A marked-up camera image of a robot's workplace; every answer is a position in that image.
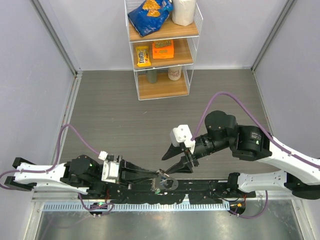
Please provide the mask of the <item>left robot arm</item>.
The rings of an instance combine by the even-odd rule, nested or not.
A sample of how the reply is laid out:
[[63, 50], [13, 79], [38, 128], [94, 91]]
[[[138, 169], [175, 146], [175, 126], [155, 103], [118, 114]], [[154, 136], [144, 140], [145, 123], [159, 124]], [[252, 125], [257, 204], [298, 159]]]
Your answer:
[[36, 165], [17, 157], [12, 165], [15, 173], [4, 185], [18, 191], [68, 191], [88, 198], [101, 199], [111, 187], [128, 186], [158, 177], [157, 171], [143, 169], [124, 159], [109, 156], [102, 164], [87, 155], [53, 165]]

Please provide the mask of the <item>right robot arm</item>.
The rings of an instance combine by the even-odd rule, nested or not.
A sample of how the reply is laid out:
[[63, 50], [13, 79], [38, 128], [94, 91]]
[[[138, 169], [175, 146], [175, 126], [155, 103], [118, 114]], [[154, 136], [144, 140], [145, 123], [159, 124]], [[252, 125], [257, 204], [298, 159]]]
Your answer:
[[260, 162], [278, 168], [278, 171], [260, 174], [230, 173], [225, 182], [225, 191], [232, 197], [254, 191], [288, 190], [295, 197], [307, 200], [320, 198], [320, 173], [314, 166], [316, 159], [306, 157], [300, 163], [292, 151], [285, 152], [281, 144], [259, 127], [237, 124], [236, 117], [215, 110], [206, 115], [204, 124], [207, 133], [192, 139], [187, 125], [179, 125], [170, 133], [171, 145], [163, 161], [184, 154], [180, 161], [166, 173], [192, 173], [198, 160], [229, 148], [239, 160]]

